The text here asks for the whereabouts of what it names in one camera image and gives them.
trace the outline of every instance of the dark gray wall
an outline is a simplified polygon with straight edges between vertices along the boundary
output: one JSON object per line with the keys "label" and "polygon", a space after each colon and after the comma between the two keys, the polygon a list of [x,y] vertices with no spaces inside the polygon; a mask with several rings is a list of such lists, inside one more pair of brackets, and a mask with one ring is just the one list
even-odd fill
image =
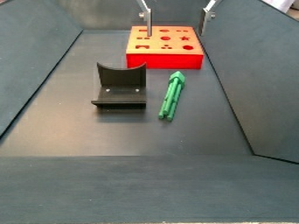
{"label": "dark gray wall", "polygon": [[[136,0],[58,0],[84,29],[130,30],[143,25]],[[155,25],[191,25],[199,23],[200,9],[207,0],[146,0],[154,12]]]}
{"label": "dark gray wall", "polygon": [[0,6],[0,136],[82,29],[55,1]]}
{"label": "dark gray wall", "polygon": [[299,23],[226,0],[202,38],[254,152],[299,162]]}

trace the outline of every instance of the black holder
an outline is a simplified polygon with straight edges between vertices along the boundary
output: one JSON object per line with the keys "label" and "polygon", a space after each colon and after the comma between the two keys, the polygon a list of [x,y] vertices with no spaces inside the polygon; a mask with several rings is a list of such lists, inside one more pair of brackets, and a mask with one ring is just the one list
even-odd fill
{"label": "black holder", "polygon": [[135,68],[115,69],[98,63],[100,90],[96,106],[146,106],[146,63]]}

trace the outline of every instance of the green toy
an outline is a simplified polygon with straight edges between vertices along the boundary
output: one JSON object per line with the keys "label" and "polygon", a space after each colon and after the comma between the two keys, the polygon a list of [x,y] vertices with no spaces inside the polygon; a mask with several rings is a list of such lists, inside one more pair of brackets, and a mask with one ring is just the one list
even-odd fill
{"label": "green toy", "polygon": [[164,119],[167,116],[167,120],[171,121],[174,119],[174,112],[178,105],[178,101],[180,98],[180,93],[184,88],[184,76],[178,71],[171,75],[170,82],[168,82],[168,89],[166,93],[166,97],[163,99],[163,106],[159,112],[159,118]]}

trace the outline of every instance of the circle-shaped hole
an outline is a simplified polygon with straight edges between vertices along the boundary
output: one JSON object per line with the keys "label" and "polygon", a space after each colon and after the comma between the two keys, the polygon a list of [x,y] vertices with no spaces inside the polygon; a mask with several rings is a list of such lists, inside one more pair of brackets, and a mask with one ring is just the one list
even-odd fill
{"label": "circle-shaped hole", "polygon": [[194,47],[191,45],[184,45],[182,48],[188,51],[194,49]]}
{"label": "circle-shaped hole", "polygon": [[162,37],[162,40],[170,40],[171,38],[170,37]]}

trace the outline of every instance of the red shape sorter block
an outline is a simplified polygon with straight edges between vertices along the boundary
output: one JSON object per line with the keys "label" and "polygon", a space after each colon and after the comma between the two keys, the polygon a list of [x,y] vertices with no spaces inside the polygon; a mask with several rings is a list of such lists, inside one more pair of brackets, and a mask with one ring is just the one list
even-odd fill
{"label": "red shape sorter block", "polygon": [[190,26],[154,26],[147,37],[146,26],[134,26],[126,49],[127,67],[200,69],[202,45]]}

